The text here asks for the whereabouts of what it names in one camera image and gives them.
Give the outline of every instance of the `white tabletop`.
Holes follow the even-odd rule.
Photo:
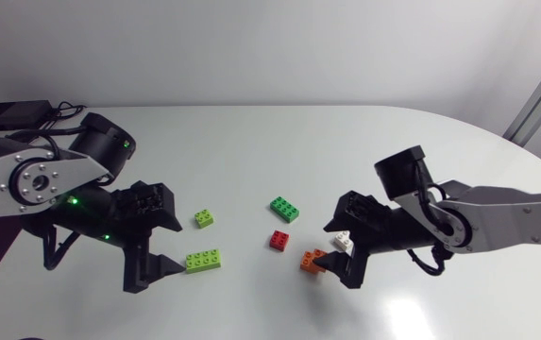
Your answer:
[[[541,160],[524,149],[399,108],[90,111],[138,143],[112,189],[141,179],[176,195],[184,230],[155,229],[151,252],[183,263],[219,248],[222,267],[132,295],[122,291],[119,248],[80,238],[48,272],[41,240],[21,232],[0,263],[0,339],[541,339],[541,246],[455,255],[439,278],[404,251],[373,255],[358,290],[299,269],[305,250],[334,250],[322,229],[339,196],[355,190],[388,204],[375,162],[422,145],[436,181],[541,193]],[[277,196],[300,209],[294,223],[269,210]],[[194,214],[205,208],[216,222],[199,229]],[[284,253],[268,247],[274,230],[291,235]],[[428,258],[428,248],[418,252]]]

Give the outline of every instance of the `lime green lego brick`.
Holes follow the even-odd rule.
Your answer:
[[[188,274],[221,267],[220,250],[207,250],[186,257],[186,272]]]
[[[213,215],[211,215],[211,212],[207,209],[202,212],[197,212],[194,215],[194,218],[196,218],[198,227],[202,229],[213,223]]]
[[[289,223],[293,222],[299,216],[299,210],[280,196],[272,201],[270,208]]]

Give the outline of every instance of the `cable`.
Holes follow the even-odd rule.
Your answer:
[[[421,259],[419,259],[417,254],[415,254],[412,249],[407,249],[406,252],[409,253],[409,255],[411,256],[411,260],[413,260],[413,262],[416,263],[419,268],[432,276],[439,276],[440,274],[442,274],[446,269],[445,261],[450,260],[452,258],[452,255],[454,255],[450,251],[444,249],[444,245],[442,245],[440,241],[436,241],[436,243],[431,248],[431,255],[433,257],[433,260],[437,264],[437,267],[434,268],[429,264],[421,261]]]
[[[42,235],[43,266],[45,269],[54,270],[77,238],[79,238],[79,233],[73,231],[63,243],[59,244],[59,248],[56,250],[56,228],[48,228]]]
[[[423,178],[423,174],[421,173],[421,167],[417,163],[414,167],[414,172],[416,174],[416,177],[418,179],[417,181],[417,191],[419,198],[419,206],[421,206],[421,211],[423,212],[423,215],[425,218],[428,219],[433,225],[435,225],[440,230],[447,230],[450,226],[446,225],[445,223],[441,222],[431,211],[430,209],[430,199],[428,198],[428,184],[426,183],[425,179]]]
[[[52,152],[54,153],[54,158],[52,160],[54,160],[54,161],[59,160],[60,159],[60,149],[59,149],[59,145],[56,144],[56,141],[54,141],[52,139],[52,137],[50,137],[50,136],[42,135],[40,137],[44,138],[50,144],[50,146],[52,146]]]
[[[46,118],[46,122],[40,127],[40,129],[51,129],[54,127],[54,125],[61,120],[67,120],[70,118],[73,118],[77,116],[78,114],[82,113],[87,106],[85,105],[73,105],[67,101],[62,101],[60,104],[52,111],[52,113],[49,115],[48,118]],[[63,111],[67,110],[75,110],[75,112],[62,115]]]
[[[428,187],[437,189],[440,192],[440,195],[442,196],[442,199],[443,200],[447,199],[447,191],[444,190],[444,188],[441,187],[440,185],[438,185],[436,183],[430,183],[430,184],[428,184]]]
[[[16,131],[6,138],[17,139],[24,136],[69,136],[81,133],[87,130],[86,127],[71,127],[71,128],[58,128],[58,129],[27,129]]]
[[[414,167],[414,177],[418,179],[417,181],[417,196],[419,198],[419,206],[421,206],[421,211],[423,212],[425,218],[428,219],[433,225],[435,225],[440,230],[447,230],[452,228],[450,225],[441,222],[433,214],[433,211],[430,209],[430,199],[428,198],[428,187],[435,188],[440,192],[442,199],[447,199],[447,192],[435,183],[426,183],[423,173],[421,172],[421,166],[417,163]],[[440,241],[436,241],[431,248],[431,255],[433,260],[436,262],[437,267],[432,267],[419,259],[419,257],[414,253],[412,249],[407,249],[406,252],[411,256],[411,260],[416,263],[419,268],[421,268],[427,274],[432,276],[439,276],[445,270],[445,260],[450,260],[453,253],[444,249],[444,245]]]

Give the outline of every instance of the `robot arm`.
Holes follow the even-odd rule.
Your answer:
[[[50,138],[67,134],[78,134],[68,149],[58,148]],[[35,135],[51,145],[18,142]],[[89,113],[77,128],[24,130],[0,138],[0,217],[19,216],[24,230],[42,238],[48,270],[80,235],[124,251],[126,292],[138,293],[149,283],[185,270],[148,252],[153,228],[182,229],[175,218],[173,193],[162,183],[141,181],[112,193],[103,188],[117,178],[135,149],[127,132],[96,113]],[[58,249],[55,226],[73,232]]]
[[[432,183],[420,146],[375,164],[390,209],[373,196],[343,195],[325,231],[350,231],[351,256],[332,252],[314,262],[335,273],[348,288],[360,288],[368,257],[406,249],[428,274],[438,276],[453,254],[541,244],[541,194],[497,187],[469,187],[452,180]],[[440,191],[437,201],[429,188]],[[437,267],[421,262],[414,248],[433,246]]]

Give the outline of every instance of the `white lego brick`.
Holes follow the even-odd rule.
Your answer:
[[[354,246],[352,240],[349,239],[349,231],[342,231],[335,236],[333,240],[336,246],[341,248],[343,251],[348,251]]]

